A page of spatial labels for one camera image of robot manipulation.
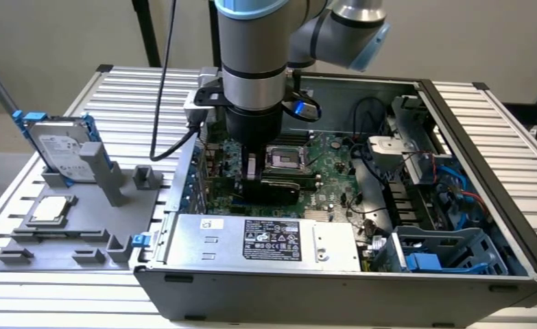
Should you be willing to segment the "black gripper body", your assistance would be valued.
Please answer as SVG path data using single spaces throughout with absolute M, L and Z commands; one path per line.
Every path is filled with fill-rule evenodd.
M 280 106 L 265 110 L 225 108 L 225 127 L 231 138 L 248 153 L 259 153 L 280 134 L 283 111 Z

